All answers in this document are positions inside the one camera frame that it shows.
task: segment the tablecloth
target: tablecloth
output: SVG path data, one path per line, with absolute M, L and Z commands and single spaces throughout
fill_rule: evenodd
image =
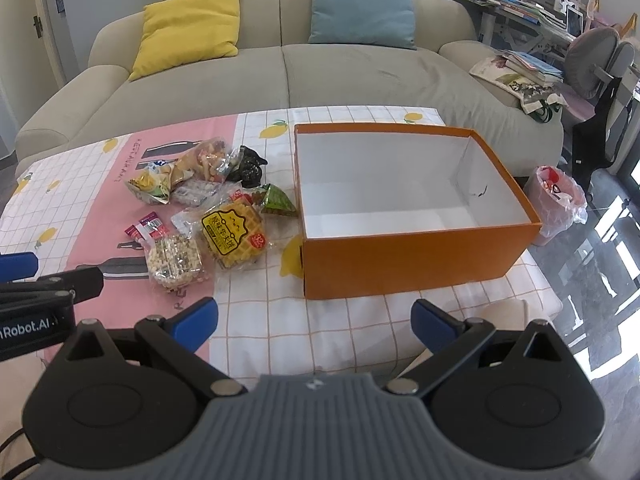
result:
M 40 260 L 38 275 L 79 264 L 138 261 L 140 253 L 132 256 L 116 248 L 129 241 L 124 229 L 130 220 L 156 210 L 168 221 L 177 210 L 137 202 L 122 183 L 150 156 L 145 154 L 221 136 L 267 158 L 264 181 L 294 200 L 295 124 L 363 121 L 443 124 L 432 108 L 291 108 L 191 121 L 96 142 L 38 161 L 23 174 L 0 218 L 0 251 L 34 251 Z M 371 371 L 384 378 L 398 373 L 424 349 L 409 322 L 417 298 L 427 298 L 459 319 L 473 316 L 489 302 L 513 297 L 541 306 L 549 317 L 561 309 L 528 251 L 505 277 L 490 282 L 308 301 L 296 267 L 299 222 L 267 218 L 266 225 L 273 247 L 251 266 L 219 270 L 215 279 L 177 295 L 158 293 L 144 272 L 133 279 L 117 275 L 106 280 L 100 298 L 76 306 L 76 316 L 98 317 L 108 328 L 131 326 L 146 314 L 170 316 L 196 296 L 213 294 L 220 319 L 199 355 L 251 388 L 261 374 Z

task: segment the green snack package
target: green snack package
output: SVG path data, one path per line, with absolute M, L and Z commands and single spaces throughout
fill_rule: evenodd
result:
M 252 193 L 252 199 L 255 205 L 262 208 L 263 213 L 298 216 L 298 211 L 287 194 L 273 184 L 257 187 Z

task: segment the yellow pillow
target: yellow pillow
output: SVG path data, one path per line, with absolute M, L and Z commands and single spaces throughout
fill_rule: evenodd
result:
M 166 0 L 148 5 L 129 81 L 185 63 L 237 56 L 239 30 L 240 0 Z

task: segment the cable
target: cable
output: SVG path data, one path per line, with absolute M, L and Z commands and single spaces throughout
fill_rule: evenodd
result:
M 18 438 L 19 436 L 21 436 L 24 433 L 24 429 L 20 428 L 20 430 L 16 431 L 14 434 L 12 434 L 7 440 L 5 440 L 1 445 L 0 445 L 0 453 L 2 453 L 8 446 L 9 444 L 11 444 L 16 438 Z
M 35 466 L 38 463 L 38 459 L 32 456 L 30 459 L 19 463 L 16 467 L 4 473 L 4 476 L 2 476 L 0 480 L 14 480 L 14 478 L 17 477 L 20 473 L 24 473 L 25 471 L 27 471 L 27 469 Z

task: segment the blue pillow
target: blue pillow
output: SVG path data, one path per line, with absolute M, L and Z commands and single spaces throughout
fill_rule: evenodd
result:
M 359 43 L 415 50 L 413 0 L 313 0 L 309 43 Z

